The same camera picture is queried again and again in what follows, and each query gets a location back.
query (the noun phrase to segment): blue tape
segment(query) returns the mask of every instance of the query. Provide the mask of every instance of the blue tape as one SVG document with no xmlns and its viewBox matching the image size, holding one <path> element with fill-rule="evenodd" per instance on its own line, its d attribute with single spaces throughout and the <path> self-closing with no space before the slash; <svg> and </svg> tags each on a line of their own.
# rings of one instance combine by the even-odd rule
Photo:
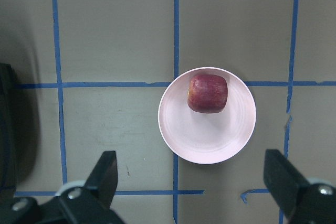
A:
<svg viewBox="0 0 336 224">
<path fill-rule="evenodd" d="M 116 191 L 115 195 L 201 195 L 204 190 Z"/>
<path fill-rule="evenodd" d="M 174 0 L 174 79 L 179 75 L 180 61 L 180 0 Z"/>
<path fill-rule="evenodd" d="M 54 196 L 55 191 L 17 191 L 15 196 Z M 202 195 L 204 190 L 144 190 L 144 191 L 116 191 L 115 195 Z"/>
<path fill-rule="evenodd" d="M 178 203 L 179 203 L 179 195 L 178 195 L 178 171 L 179 171 L 179 157 L 174 153 L 173 157 L 173 189 L 176 193 L 173 195 L 173 217 L 175 220 L 175 223 L 178 222 Z"/>
<path fill-rule="evenodd" d="M 294 81 L 293 86 L 336 86 L 336 81 Z"/>
<path fill-rule="evenodd" d="M 55 191 L 17 191 L 15 196 L 54 196 Z"/>
<path fill-rule="evenodd" d="M 244 81 L 254 87 L 287 87 L 287 81 Z M 106 87 L 168 87 L 171 82 L 63 82 L 63 88 L 106 88 Z M 336 81 L 293 81 L 294 86 L 336 86 Z M 16 89 L 54 89 L 57 83 L 18 84 Z"/>
<path fill-rule="evenodd" d="M 281 211 L 281 209 L 279 210 L 279 224 L 284 224 L 283 222 L 283 217 L 284 216 L 284 213 Z"/>
<path fill-rule="evenodd" d="M 251 189 L 251 190 L 247 190 L 247 191 L 243 192 L 240 195 L 240 198 L 243 200 L 243 202 L 245 204 L 247 204 L 247 195 L 249 195 L 249 194 L 267 194 L 267 193 L 269 193 L 268 189 Z"/>
<path fill-rule="evenodd" d="M 170 82 L 64 82 L 63 88 L 168 87 Z"/>
<path fill-rule="evenodd" d="M 246 86 L 257 87 L 287 87 L 288 83 L 285 81 L 244 81 Z"/>
<path fill-rule="evenodd" d="M 284 143 L 284 149 L 283 154 L 286 158 L 288 158 L 288 151 L 289 151 L 289 136 L 290 136 L 290 124 L 293 121 L 293 117 L 290 116 L 289 120 L 286 125 L 286 131 L 285 131 L 285 143 Z"/>
<path fill-rule="evenodd" d="M 180 63 L 180 0 L 174 0 L 174 79 L 179 75 Z M 173 160 L 173 189 L 178 190 L 178 171 L 179 171 L 179 157 L 174 154 Z M 178 224 L 178 194 L 173 195 L 173 219 L 175 224 Z"/>
<path fill-rule="evenodd" d="M 290 41 L 290 57 L 289 57 L 289 74 L 288 74 L 288 96 L 287 96 L 287 113 L 290 112 L 290 104 L 293 93 L 293 77 L 294 77 L 294 62 L 295 62 L 295 47 L 296 47 L 296 30 L 298 24 L 298 9 L 299 0 L 293 0 L 292 14 L 292 31 Z"/>
<path fill-rule="evenodd" d="M 57 0 L 52 0 L 52 11 L 53 11 L 53 18 L 54 18 L 54 44 L 55 44 L 55 63 L 56 63 L 56 77 L 57 77 L 57 90 L 58 90 L 62 180 L 63 180 L 63 184 L 65 184 L 68 181 L 68 175 L 67 175 L 67 160 L 66 160 L 65 132 L 64 132 L 63 87 L 62 87 L 62 78 L 61 78 L 61 58 L 60 58 L 60 47 L 59 47 L 59 25 L 58 25 Z"/>
<path fill-rule="evenodd" d="M 18 84 L 15 86 L 16 89 L 54 89 L 57 87 L 57 83 Z"/>
</svg>

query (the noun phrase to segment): red apple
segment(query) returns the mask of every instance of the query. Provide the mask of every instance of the red apple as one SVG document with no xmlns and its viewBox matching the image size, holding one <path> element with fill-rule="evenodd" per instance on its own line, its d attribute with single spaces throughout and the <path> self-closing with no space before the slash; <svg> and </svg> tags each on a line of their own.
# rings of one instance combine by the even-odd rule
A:
<svg viewBox="0 0 336 224">
<path fill-rule="evenodd" d="M 198 74 L 189 83 L 188 106 L 201 113 L 218 113 L 227 101 L 226 80 L 214 74 Z"/>
</svg>

